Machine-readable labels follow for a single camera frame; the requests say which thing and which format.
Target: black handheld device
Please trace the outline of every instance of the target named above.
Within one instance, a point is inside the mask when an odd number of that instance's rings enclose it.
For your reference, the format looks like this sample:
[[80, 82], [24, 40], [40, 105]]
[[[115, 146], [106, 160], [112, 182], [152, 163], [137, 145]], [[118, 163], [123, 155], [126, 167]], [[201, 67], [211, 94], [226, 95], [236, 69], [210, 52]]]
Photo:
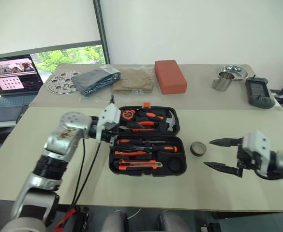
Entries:
[[249, 104], [263, 109], [270, 109], [274, 106], [275, 101], [269, 95], [267, 83], [267, 79], [260, 77], [249, 77], [246, 80]]

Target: red sponge block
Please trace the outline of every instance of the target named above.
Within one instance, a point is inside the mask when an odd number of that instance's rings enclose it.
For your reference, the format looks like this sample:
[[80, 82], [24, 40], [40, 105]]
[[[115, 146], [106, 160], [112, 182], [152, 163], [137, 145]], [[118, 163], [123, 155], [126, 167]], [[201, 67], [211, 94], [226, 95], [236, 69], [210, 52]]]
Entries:
[[188, 83], [175, 60], [156, 61], [155, 73], [162, 94], [185, 93]]

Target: laptop keyboard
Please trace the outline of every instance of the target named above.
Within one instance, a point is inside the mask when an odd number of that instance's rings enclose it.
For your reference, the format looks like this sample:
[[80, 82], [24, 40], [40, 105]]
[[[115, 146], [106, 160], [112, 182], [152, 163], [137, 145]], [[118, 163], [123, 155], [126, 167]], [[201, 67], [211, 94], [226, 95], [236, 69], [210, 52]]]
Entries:
[[35, 94], [15, 97], [0, 97], [0, 108], [28, 105], [35, 97]]

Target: beige table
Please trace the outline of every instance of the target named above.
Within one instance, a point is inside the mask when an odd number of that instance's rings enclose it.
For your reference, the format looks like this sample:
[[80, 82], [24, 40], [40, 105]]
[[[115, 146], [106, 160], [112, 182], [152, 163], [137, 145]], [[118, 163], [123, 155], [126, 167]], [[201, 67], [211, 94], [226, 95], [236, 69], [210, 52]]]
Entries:
[[[101, 109], [30, 107], [0, 149], [0, 199], [14, 200], [41, 155], [50, 132], [65, 112], [75, 110], [99, 115]], [[238, 138], [262, 131], [273, 150], [283, 149], [283, 111], [177, 110], [186, 150], [187, 171], [180, 176], [132, 177], [113, 174], [108, 167], [108, 144], [103, 143], [98, 160], [79, 203], [200, 210], [283, 211], [283, 180], [267, 181], [245, 170], [243, 178], [217, 172], [204, 161], [236, 165], [235, 147], [218, 147], [208, 141]], [[203, 157], [189, 151], [193, 141], [207, 145]], [[95, 140], [86, 140], [87, 172], [95, 152]], [[82, 149], [68, 165], [58, 191], [60, 203], [70, 203], [79, 172]]]
[[[115, 68], [136, 68], [145, 67], [152, 69], [153, 65], [113, 65]], [[176, 109], [198, 109], [198, 110], [263, 110], [248, 104], [248, 96], [245, 88], [245, 81], [234, 81], [227, 91], [218, 92], [211, 88], [213, 79], [222, 68], [222, 64], [217, 65], [180, 65], [180, 69], [185, 76], [188, 86], [183, 94], [162, 95], [158, 83], [155, 80], [153, 92], [150, 94], [115, 94], [115, 101], [118, 106], [142, 105], [143, 102], [151, 102], [152, 105], [169, 106]], [[249, 76], [254, 75], [254, 71], [249, 65], [240, 65], [247, 70]], [[53, 75], [77, 70], [88, 72], [98, 68], [96, 64], [60, 64]], [[99, 90], [88, 98], [81, 97], [79, 92], [67, 95], [58, 95], [50, 92], [44, 84], [37, 97], [30, 106], [43, 107], [75, 107], [75, 108], [105, 108], [111, 97], [111, 86]], [[271, 110], [282, 110], [279, 105]]]

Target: green trees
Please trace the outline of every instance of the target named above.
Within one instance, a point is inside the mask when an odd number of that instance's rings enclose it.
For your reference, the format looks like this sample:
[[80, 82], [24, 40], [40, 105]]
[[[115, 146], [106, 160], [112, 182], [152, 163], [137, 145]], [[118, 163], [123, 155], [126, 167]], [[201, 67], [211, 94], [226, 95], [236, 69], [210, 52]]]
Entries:
[[38, 53], [38, 58], [42, 61], [36, 66], [39, 69], [53, 72], [58, 64], [105, 64], [104, 52], [101, 45], [69, 48], [51, 52]]

